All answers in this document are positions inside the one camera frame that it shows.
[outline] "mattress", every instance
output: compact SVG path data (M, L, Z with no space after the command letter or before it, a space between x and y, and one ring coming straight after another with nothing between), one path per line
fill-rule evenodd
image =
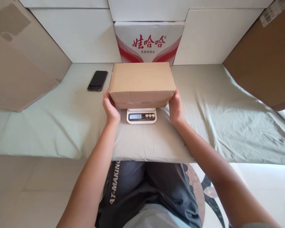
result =
M20 113L0 110L0 155L88 157L106 123L102 92L87 86L113 64L72 64L63 81ZM241 89L223 65L172 66L187 122L229 162L285 164L285 121ZM158 108L154 124L121 122L113 160L194 162Z

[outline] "smartphone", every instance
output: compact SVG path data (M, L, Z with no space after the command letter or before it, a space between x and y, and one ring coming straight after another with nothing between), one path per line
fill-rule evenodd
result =
M96 71L89 86L88 91L101 91L107 78L107 71Z

